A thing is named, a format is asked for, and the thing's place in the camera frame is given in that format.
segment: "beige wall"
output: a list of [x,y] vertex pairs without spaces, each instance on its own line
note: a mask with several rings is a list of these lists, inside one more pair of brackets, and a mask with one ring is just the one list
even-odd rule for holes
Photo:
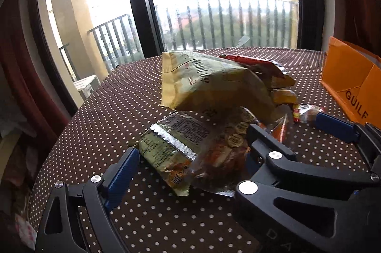
[[299,20],[299,7],[294,6],[292,10],[292,30],[291,30],[291,46],[290,48],[296,49],[298,44],[298,20]]
[[42,28],[45,34],[45,38],[48,42],[49,50],[53,57],[54,63],[58,69],[58,72],[60,73],[63,83],[65,84],[75,104],[77,105],[77,107],[80,107],[83,104],[83,99],[73,84],[73,81],[69,75],[69,72],[67,71],[64,60],[62,59],[62,56],[56,44],[56,40],[54,38],[53,31],[49,21],[48,9],[46,7],[46,0],[37,0],[37,1],[38,1]]
[[71,57],[79,79],[97,75],[100,81],[108,75],[92,34],[93,28],[86,0],[51,0],[62,43],[69,44]]

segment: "balcony railing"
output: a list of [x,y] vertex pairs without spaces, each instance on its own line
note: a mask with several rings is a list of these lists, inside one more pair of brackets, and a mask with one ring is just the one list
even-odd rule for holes
[[[281,0],[200,0],[178,8],[156,6],[161,38],[166,51],[227,48],[237,45],[243,35],[245,46],[292,48],[296,42],[298,3]],[[144,58],[133,17],[130,14],[109,20],[91,30],[108,72],[122,63]]]
[[297,35],[297,2],[245,0],[246,7],[241,0],[233,5],[232,0],[225,0],[224,5],[222,0],[211,2],[196,0],[183,12],[155,7],[165,50],[232,47],[243,35],[250,37],[245,46],[296,47],[292,37]]
[[71,79],[73,80],[73,82],[76,82],[78,80],[78,74],[77,74],[77,71],[75,70],[75,67],[73,65],[73,61],[70,57],[70,54],[69,54],[69,52],[67,52],[67,46],[68,45],[69,44],[67,43],[67,44],[63,45],[62,47],[59,47],[58,49],[60,50],[62,60],[65,63],[66,69],[67,69]]
[[135,23],[129,14],[98,25],[88,34],[91,32],[108,72],[120,64],[144,58]]

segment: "polka dot tablecloth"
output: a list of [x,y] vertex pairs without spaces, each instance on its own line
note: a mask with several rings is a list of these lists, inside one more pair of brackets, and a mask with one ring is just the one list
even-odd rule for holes
[[[204,50],[210,55],[241,54],[277,60],[297,81],[299,101],[324,106],[347,119],[320,84],[325,53],[277,48]],[[29,220],[37,230],[53,184],[88,181],[118,161],[152,124],[169,115],[160,106],[161,57],[127,63],[115,69],[87,99],[59,137],[46,159],[29,202]],[[367,172],[351,144],[306,124],[295,125],[292,148],[298,160],[327,168]],[[233,219],[234,201],[191,189],[176,197],[145,161],[140,163],[121,205],[111,217],[132,253],[252,253],[258,242]],[[86,209],[81,209],[92,252],[101,252]]]

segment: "food wrapper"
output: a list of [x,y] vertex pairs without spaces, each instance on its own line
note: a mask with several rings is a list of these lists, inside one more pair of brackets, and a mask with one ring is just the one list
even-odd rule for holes
[[250,151],[246,132],[258,123],[246,108],[232,110],[211,135],[206,151],[200,153],[187,170],[192,185],[208,192],[233,196],[235,186],[248,178],[245,157]]
[[275,105],[296,104],[298,98],[290,89],[275,89],[271,92],[271,98]]
[[204,111],[244,106],[264,123],[279,118],[260,78],[240,64],[197,52],[162,53],[161,105]]
[[267,131],[270,135],[272,135],[276,140],[280,143],[283,143],[285,146],[290,147],[292,138],[292,127],[293,127],[293,114],[288,105],[279,105],[277,107],[277,112],[279,114],[283,114],[281,118],[279,118],[274,123],[269,125],[264,125],[263,123],[259,123],[259,127]]
[[295,80],[289,75],[285,75],[284,78],[271,77],[271,79],[263,82],[269,89],[281,89],[295,85]]
[[210,132],[206,124],[176,112],[143,134],[139,151],[177,196],[187,196],[186,170],[204,147]]
[[324,107],[316,105],[294,105],[294,122],[315,124],[316,115],[325,112]]
[[291,113],[287,105],[278,106],[277,112],[283,113],[283,117],[268,126],[244,107],[205,112],[203,121],[175,112],[143,134],[139,141],[140,153],[177,196],[187,196],[190,184],[208,192],[233,196],[235,186],[249,178],[245,167],[250,151],[247,128],[259,124],[284,143],[290,122],[285,110]]
[[268,89],[287,88],[295,85],[295,80],[289,76],[286,69],[275,60],[265,60],[241,55],[220,55],[220,57],[233,60],[241,66],[254,72]]

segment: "orange box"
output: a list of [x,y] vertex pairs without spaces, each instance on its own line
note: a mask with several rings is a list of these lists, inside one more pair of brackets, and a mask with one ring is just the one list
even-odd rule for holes
[[330,38],[321,83],[351,121],[381,128],[381,58]]

